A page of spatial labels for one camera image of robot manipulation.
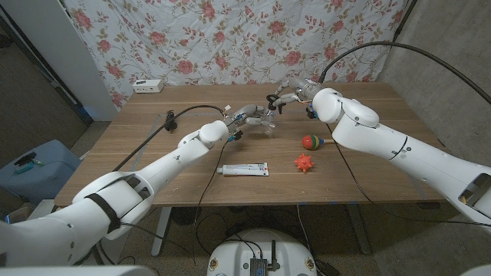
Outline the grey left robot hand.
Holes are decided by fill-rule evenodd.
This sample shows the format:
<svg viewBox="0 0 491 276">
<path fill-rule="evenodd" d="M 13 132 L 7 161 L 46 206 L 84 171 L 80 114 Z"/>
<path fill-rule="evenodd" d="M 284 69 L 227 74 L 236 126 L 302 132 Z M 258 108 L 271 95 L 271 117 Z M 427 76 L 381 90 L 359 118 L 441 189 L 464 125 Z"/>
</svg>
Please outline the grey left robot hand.
<svg viewBox="0 0 491 276">
<path fill-rule="evenodd" d="M 245 105 L 232 115 L 226 114 L 223 122 L 229 130 L 228 141 L 232 142 L 233 140 L 240 140 L 242 138 L 243 132 L 240 130 L 240 127 L 243 125 L 262 126 L 262 132 L 271 136 L 275 128 L 272 119 L 273 112 L 271 110 L 255 104 Z"/>
</svg>

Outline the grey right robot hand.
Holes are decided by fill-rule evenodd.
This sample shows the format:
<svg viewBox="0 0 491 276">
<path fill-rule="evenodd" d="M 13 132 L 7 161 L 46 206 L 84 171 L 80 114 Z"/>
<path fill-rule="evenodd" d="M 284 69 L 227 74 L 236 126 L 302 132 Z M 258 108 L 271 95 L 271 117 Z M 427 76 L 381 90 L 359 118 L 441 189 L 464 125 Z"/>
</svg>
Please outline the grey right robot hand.
<svg viewBox="0 0 491 276">
<path fill-rule="evenodd" d="M 281 96 L 280 93 L 285 88 L 291 88 L 294 92 Z M 301 103 L 312 102 L 314 96 L 323 89 L 323 86 L 312 80 L 301 79 L 298 77 L 290 77 L 287 80 L 281 82 L 274 94 L 269 94 L 266 97 L 266 100 L 269 102 L 268 108 L 270 110 L 278 109 L 279 113 L 282 114 L 282 108 L 286 104 L 295 101 Z"/>
</svg>

